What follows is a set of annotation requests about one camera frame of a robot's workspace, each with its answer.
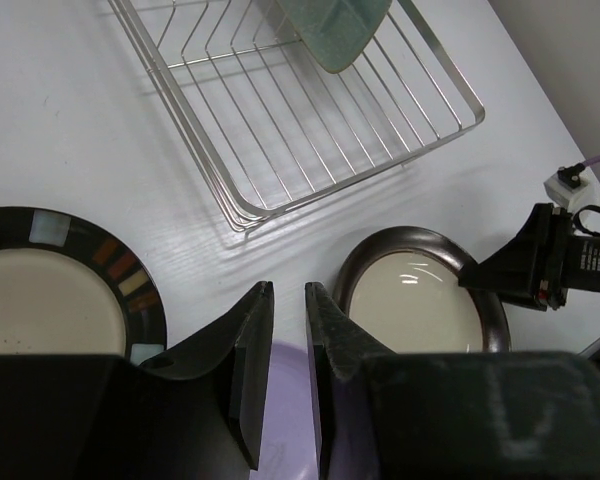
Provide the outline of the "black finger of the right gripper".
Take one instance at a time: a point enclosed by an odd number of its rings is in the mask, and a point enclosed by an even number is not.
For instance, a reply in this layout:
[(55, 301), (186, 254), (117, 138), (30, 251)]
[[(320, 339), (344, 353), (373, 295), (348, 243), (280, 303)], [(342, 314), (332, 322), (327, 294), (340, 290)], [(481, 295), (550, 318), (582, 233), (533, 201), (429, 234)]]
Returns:
[(462, 268), (459, 285), (475, 291), (493, 293), (505, 303), (539, 306), (536, 265), (540, 253), (540, 205), (505, 246), (486, 260)]

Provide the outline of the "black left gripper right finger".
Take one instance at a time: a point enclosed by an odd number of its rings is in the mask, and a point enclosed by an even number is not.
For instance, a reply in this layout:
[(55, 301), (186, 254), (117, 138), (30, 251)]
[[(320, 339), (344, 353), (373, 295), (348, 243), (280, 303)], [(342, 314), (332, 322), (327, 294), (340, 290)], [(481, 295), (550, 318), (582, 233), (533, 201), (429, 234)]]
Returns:
[(323, 284), (306, 284), (305, 302), (319, 473), (389, 475), (395, 401), (386, 368), (395, 355), (344, 314)]

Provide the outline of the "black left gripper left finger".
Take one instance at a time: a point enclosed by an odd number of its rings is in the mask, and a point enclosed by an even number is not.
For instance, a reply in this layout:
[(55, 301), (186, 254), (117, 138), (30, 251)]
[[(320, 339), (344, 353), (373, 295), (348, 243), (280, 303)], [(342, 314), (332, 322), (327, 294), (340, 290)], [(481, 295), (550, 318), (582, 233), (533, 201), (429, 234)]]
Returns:
[(149, 469), (258, 468), (273, 323), (273, 285), (258, 282), (221, 317), (142, 363), (164, 398)]

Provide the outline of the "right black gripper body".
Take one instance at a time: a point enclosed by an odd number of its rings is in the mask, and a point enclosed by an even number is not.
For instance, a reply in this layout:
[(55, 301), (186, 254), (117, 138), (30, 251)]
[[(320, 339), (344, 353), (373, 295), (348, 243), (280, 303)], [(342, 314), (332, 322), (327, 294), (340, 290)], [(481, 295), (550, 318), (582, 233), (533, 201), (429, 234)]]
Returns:
[(532, 261), (531, 307), (557, 310), (571, 289), (600, 293), (600, 232), (587, 228), (582, 216), (600, 215), (600, 206), (574, 213), (551, 203), (534, 205), (528, 219), (537, 252)]

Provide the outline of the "brown rimmed cream plate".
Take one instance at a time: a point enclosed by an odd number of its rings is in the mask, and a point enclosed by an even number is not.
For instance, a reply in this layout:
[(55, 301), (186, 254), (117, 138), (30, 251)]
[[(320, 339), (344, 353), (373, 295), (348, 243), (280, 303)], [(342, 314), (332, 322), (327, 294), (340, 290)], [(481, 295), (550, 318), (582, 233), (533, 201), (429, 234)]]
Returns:
[(501, 301), (459, 284), (461, 271), (474, 263), (440, 233), (389, 227), (350, 252), (333, 298), (357, 326), (397, 353), (508, 351), (511, 335)]

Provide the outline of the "teal rectangular ceramic plate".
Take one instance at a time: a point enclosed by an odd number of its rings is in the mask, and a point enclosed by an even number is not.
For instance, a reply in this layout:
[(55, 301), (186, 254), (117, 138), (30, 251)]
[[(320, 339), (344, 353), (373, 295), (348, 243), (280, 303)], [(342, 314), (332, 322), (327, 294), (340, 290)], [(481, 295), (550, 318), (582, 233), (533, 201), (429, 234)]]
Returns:
[(284, 0), (277, 5), (328, 73), (348, 68), (388, 14), (388, 0)]

